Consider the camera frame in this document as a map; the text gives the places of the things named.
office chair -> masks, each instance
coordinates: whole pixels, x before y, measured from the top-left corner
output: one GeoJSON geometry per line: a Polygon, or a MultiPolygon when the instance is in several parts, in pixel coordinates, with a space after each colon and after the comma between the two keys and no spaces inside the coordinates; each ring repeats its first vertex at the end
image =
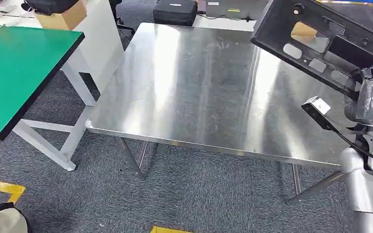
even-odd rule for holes
{"type": "Polygon", "coordinates": [[[135,29],[133,29],[131,27],[128,27],[128,26],[125,26],[121,17],[117,17],[117,5],[121,4],[121,3],[122,3],[122,0],[109,0],[109,4],[111,5],[112,14],[114,15],[115,23],[117,24],[117,27],[119,29],[130,30],[131,34],[134,35],[135,34],[135,29]]]}

green workbench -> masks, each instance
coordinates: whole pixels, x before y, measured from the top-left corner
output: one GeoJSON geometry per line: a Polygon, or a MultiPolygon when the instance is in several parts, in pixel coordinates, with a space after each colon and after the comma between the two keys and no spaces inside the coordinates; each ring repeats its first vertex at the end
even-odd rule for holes
{"type": "MultiPolygon", "coordinates": [[[[85,124],[65,126],[21,118],[60,69],[85,104],[95,104],[79,73],[67,62],[83,39],[81,32],[0,27],[0,140],[13,131],[67,170],[75,169],[69,159],[85,131],[85,124]],[[64,131],[70,135],[59,151],[32,128],[64,131]]],[[[80,123],[85,121],[88,111],[85,109],[85,114],[81,114],[80,123]]]]}
{"type": "Polygon", "coordinates": [[[0,140],[83,40],[80,32],[0,28],[0,140]]]}

black cable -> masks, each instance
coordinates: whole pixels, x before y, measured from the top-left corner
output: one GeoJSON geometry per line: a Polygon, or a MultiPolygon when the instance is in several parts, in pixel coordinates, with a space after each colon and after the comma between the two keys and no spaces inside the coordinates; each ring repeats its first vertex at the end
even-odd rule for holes
{"type": "Polygon", "coordinates": [[[252,20],[252,19],[247,19],[247,18],[230,18],[230,17],[228,17],[226,15],[222,15],[222,16],[218,16],[218,17],[207,17],[207,16],[204,16],[204,15],[201,15],[201,14],[197,14],[197,15],[199,15],[201,17],[204,17],[204,18],[207,18],[207,19],[227,18],[227,19],[235,20],[235,21],[241,21],[241,20],[247,20],[247,21],[249,21],[249,20],[252,20]]]}
{"type": "Polygon", "coordinates": [[[127,37],[126,36],[126,34],[125,33],[123,33],[123,31],[121,30],[121,28],[118,28],[118,30],[129,40],[129,41],[131,41],[131,39],[129,38],[129,37],[127,37]]]}
{"type": "Polygon", "coordinates": [[[336,128],[333,127],[332,131],[334,131],[341,139],[343,139],[346,143],[348,143],[355,150],[357,150],[357,151],[361,152],[362,154],[366,155],[367,157],[370,157],[370,158],[373,159],[373,154],[361,149],[359,146],[357,146],[352,141],[350,141],[348,138],[346,138],[344,135],[342,135],[336,128]]]}

black case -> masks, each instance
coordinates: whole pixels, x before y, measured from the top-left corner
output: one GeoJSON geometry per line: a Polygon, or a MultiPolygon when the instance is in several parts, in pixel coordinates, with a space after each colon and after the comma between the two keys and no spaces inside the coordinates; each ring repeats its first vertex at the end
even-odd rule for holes
{"type": "Polygon", "coordinates": [[[159,24],[192,26],[198,5],[191,0],[161,0],[153,9],[153,21],[159,24]]]}
{"type": "Polygon", "coordinates": [[[35,12],[50,16],[52,13],[63,13],[71,8],[78,0],[25,0],[35,12]]]}

white table leg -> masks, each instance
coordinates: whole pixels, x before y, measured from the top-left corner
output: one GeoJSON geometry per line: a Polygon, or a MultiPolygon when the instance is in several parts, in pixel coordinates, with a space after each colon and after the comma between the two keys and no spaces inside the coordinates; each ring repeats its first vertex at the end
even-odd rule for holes
{"type": "Polygon", "coordinates": [[[64,169],[68,171],[73,171],[75,169],[76,165],[71,162],[71,160],[69,160],[63,153],[57,150],[51,143],[38,134],[23,120],[20,120],[12,131],[40,150],[50,159],[54,160],[64,169]]]}
{"type": "Polygon", "coordinates": [[[68,62],[62,67],[63,72],[67,76],[68,80],[75,88],[79,97],[84,101],[87,106],[95,106],[96,101],[94,100],[91,92],[87,88],[85,82],[82,80],[81,75],[75,70],[68,62]]]}
{"type": "Polygon", "coordinates": [[[21,138],[25,139],[39,151],[44,153],[50,159],[54,160],[64,169],[73,171],[76,165],[71,162],[70,158],[72,157],[79,144],[79,141],[82,138],[82,135],[86,130],[85,121],[92,110],[92,106],[94,106],[96,102],[86,84],[82,80],[81,75],[73,66],[66,62],[63,65],[62,70],[72,86],[75,88],[79,97],[81,97],[82,101],[84,101],[86,105],[76,124],[74,126],[69,126],[22,119],[12,131],[18,134],[21,138]],[[69,137],[62,146],[62,149],[59,151],[51,143],[45,140],[45,138],[39,135],[34,129],[32,129],[32,127],[67,132],[69,133],[69,137]]]}

